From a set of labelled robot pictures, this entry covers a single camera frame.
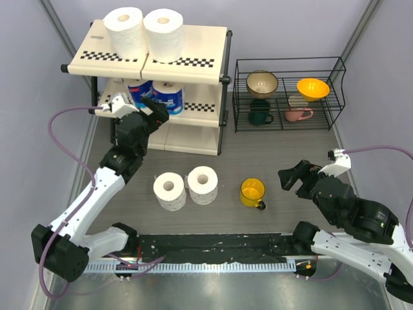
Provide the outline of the blue paper roll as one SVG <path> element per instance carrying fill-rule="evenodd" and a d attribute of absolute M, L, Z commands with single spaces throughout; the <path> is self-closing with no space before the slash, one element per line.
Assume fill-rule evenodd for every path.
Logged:
<path fill-rule="evenodd" d="M 170 115 L 180 114 L 185 106 L 185 86 L 166 81 L 152 82 L 153 100 L 166 106 Z"/>
<path fill-rule="evenodd" d="M 128 91 L 136 107 L 140 109 L 145 108 L 146 105 L 142 99 L 152 99 L 154 97 L 152 83 L 153 81 L 145 79 L 130 79 L 126 82 Z"/>

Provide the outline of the white paper towel roll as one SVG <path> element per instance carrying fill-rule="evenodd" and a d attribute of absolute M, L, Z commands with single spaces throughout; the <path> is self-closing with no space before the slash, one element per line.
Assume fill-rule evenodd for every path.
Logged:
<path fill-rule="evenodd" d="M 103 19 L 111 44 L 120 58 L 139 59 L 148 54 L 143 13 L 136 7 L 121 7 Z"/>
<path fill-rule="evenodd" d="M 149 56 L 160 63 L 177 61 L 184 51 L 183 16 L 171 9 L 160 8 L 143 20 Z"/>
<path fill-rule="evenodd" d="M 173 172 L 159 175 L 153 185 L 154 194 L 162 208 L 178 211 L 186 203 L 186 190 L 183 178 Z"/>

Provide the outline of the floral print paper roll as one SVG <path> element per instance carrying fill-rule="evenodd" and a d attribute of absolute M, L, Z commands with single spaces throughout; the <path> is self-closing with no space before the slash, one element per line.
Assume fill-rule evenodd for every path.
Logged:
<path fill-rule="evenodd" d="M 198 205 L 212 203 L 218 192 L 218 177 L 213 168 L 198 166 L 185 176 L 185 187 L 190 198 Z"/>

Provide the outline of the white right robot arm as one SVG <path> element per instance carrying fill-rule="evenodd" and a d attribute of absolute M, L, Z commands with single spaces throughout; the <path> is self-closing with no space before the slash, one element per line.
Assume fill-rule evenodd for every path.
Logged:
<path fill-rule="evenodd" d="M 329 224 L 375 250 L 360 249 L 304 221 L 294 229 L 292 249 L 300 255 L 312 251 L 337 259 L 384 284 L 392 296 L 412 303 L 412 250 L 404 229 L 388 207 L 357 197 L 338 178 L 350 168 L 349 156 L 343 155 L 324 167 L 302 160 L 277 174 L 285 191 L 301 180 L 299 198 L 311 200 Z"/>

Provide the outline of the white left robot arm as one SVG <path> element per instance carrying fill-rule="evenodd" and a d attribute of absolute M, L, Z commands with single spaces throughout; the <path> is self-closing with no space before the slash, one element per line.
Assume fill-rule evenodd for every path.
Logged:
<path fill-rule="evenodd" d="M 129 258 L 136 253 L 137 231 L 115 223 L 104 232 L 87 235 L 97 215 L 138 171 L 147 154 L 149 136 L 169 119 L 166 106 L 144 98 L 147 114 L 128 102 L 124 93 L 113 95 L 100 109 L 116 117 L 115 142 L 91 181 L 71 206 L 48 226 L 31 233 L 39 269 L 47 269 L 67 282 L 77 280 L 89 262 L 111 253 Z"/>

